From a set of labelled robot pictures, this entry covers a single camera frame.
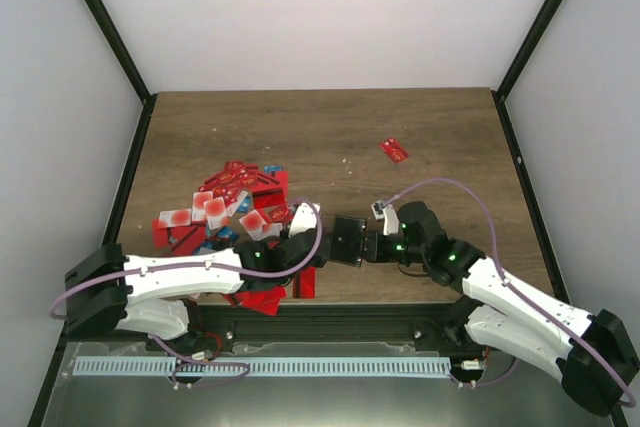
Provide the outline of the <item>black leather card holder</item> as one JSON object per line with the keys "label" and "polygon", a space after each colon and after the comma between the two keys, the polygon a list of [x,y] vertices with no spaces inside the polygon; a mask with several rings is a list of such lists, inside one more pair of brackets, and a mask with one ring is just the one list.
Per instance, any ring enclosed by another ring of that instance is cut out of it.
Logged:
{"label": "black leather card holder", "polygon": [[360,267],[363,260],[367,220],[335,216],[330,235],[329,260],[334,263]]}

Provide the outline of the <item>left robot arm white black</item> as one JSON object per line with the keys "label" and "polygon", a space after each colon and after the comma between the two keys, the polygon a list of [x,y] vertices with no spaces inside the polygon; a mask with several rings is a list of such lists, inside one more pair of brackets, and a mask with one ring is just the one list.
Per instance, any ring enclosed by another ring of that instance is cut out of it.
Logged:
{"label": "left robot arm white black", "polygon": [[133,331],[191,351],[203,342],[205,328],[191,317],[186,297],[269,292],[310,267],[323,266],[329,252],[328,234],[314,228],[289,238],[167,258],[126,256],[120,245],[105,245],[65,275],[59,301],[66,309],[65,333],[84,339]]}

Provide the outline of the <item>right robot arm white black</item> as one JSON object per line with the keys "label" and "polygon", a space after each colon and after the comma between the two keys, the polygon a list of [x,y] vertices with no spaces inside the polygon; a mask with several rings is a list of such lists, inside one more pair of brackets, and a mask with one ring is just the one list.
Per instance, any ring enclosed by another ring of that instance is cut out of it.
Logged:
{"label": "right robot arm white black", "polygon": [[633,408],[639,357],[621,319],[591,313],[527,284],[474,245],[446,234],[422,201],[371,206],[383,224],[363,243],[369,263],[417,266],[422,276],[459,293],[444,325],[447,343],[502,350],[547,373],[580,407],[601,417]]}

